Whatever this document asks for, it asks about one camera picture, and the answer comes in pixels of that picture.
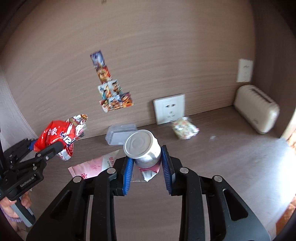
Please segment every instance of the collage of cards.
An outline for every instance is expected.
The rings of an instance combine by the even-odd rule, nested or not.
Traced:
[[[129,92],[123,93],[118,80],[113,80],[105,63],[101,51],[91,54],[91,60],[101,81],[98,90],[102,100],[100,104],[104,112],[125,108],[133,105],[133,100]]]

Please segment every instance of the plastic lid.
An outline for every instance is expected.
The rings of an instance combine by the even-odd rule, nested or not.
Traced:
[[[153,137],[148,130],[138,130],[131,134],[123,145],[125,154],[132,159],[138,159],[147,154],[152,147]]]

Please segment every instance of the silver screw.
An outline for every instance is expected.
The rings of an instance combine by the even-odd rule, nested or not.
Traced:
[[[214,176],[214,180],[216,182],[222,182],[223,178],[221,176],[216,175],[216,176]]]
[[[73,178],[73,182],[75,182],[75,183],[79,183],[81,180],[82,180],[82,177],[80,177],[80,176],[76,176]]]
[[[181,168],[180,168],[180,172],[186,174],[186,173],[189,172],[189,170],[188,170],[188,168],[186,168],[186,167],[181,167]]]
[[[115,173],[115,172],[116,172],[116,169],[113,168],[113,167],[111,167],[111,168],[109,168],[109,169],[107,170],[107,173],[109,173],[109,174],[113,174],[113,173]]]

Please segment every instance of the transparent plastic box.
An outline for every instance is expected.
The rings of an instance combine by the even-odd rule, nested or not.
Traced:
[[[105,137],[109,145],[123,145],[129,135],[137,131],[135,124],[110,126]]]

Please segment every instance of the wall outlet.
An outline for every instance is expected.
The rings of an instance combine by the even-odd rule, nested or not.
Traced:
[[[184,116],[185,95],[174,95],[153,101],[158,125],[175,121]]]
[[[239,59],[239,69],[237,73],[237,82],[250,82],[253,73],[253,61]]]

